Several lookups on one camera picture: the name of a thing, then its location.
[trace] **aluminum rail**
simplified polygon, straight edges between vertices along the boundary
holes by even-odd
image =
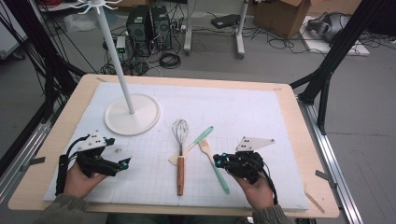
[[[336,191],[339,200],[343,205],[346,218],[348,219],[350,224],[362,224],[363,221],[361,220],[361,214],[359,213],[358,207],[356,206],[352,198],[352,195],[349,191],[347,182],[344,179],[344,175],[332,151],[332,146],[330,145],[329,139],[327,135],[323,135],[321,133],[320,128],[317,125],[317,120],[318,120],[317,110],[313,105],[306,105],[306,104],[302,106],[302,109],[305,109],[306,115],[309,117],[309,123],[311,124],[314,135],[316,137],[321,152],[321,156],[323,160],[326,162],[327,170],[330,173],[332,181],[336,184]]]
[[[51,129],[51,119],[46,123],[40,123],[30,135],[21,151],[0,178],[0,203],[8,196],[19,177],[25,172],[30,160],[41,147]]]

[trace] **grid paper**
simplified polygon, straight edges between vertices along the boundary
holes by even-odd
[[[98,86],[69,145],[81,136],[99,130],[102,136],[116,139],[115,144],[103,152],[105,160],[132,159],[128,170],[100,183],[87,196],[88,202],[250,207],[239,185],[220,169],[231,191],[230,194],[225,193],[209,158],[198,145],[185,161],[184,195],[177,196],[177,167],[168,158],[178,151],[172,124],[182,118],[190,127],[184,147],[207,127],[214,126],[214,131],[206,138],[212,154],[235,153],[243,136],[274,138],[274,144],[257,152],[269,166],[279,203],[284,209],[308,208],[273,92],[137,84],[129,84],[128,88],[131,94],[146,94],[155,99],[161,109],[160,119],[151,130],[138,136],[111,132],[105,125],[105,111],[112,102],[123,97],[122,91],[119,83],[101,83]],[[55,198],[56,175],[57,171],[49,184],[45,201]]]

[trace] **sleeve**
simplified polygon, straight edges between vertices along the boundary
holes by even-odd
[[[256,224],[292,224],[278,204],[254,211],[253,220]]]
[[[80,198],[59,194],[53,203],[40,214],[34,224],[82,224],[87,206],[88,203]]]

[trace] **round base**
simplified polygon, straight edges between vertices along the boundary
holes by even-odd
[[[138,135],[150,130],[160,118],[157,102],[147,95],[131,95],[134,114],[131,114],[125,97],[111,104],[105,113],[107,127],[114,133]]]

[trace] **wooden table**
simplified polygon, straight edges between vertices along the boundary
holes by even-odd
[[[309,202],[309,210],[287,212],[286,214],[290,217],[338,217],[339,209],[328,181],[315,175],[316,170],[323,172],[323,168],[300,107],[289,85],[165,77],[126,77],[126,80],[129,83],[135,84],[273,91],[280,104],[282,116],[290,138],[290,144],[302,178],[305,195]],[[59,155],[66,148],[73,135],[73,131],[76,129],[95,93],[96,87],[101,82],[118,82],[118,78],[116,76],[87,75],[79,82],[62,114],[36,155],[37,158],[45,157],[46,161],[32,165],[29,168],[8,203],[10,209],[43,210],[50,204],[43,201],[43,196],[58,165]],[[251,215],[251,209],[244,208],[174,207],[116,203],[90,203],[88,211],[181,215]]]

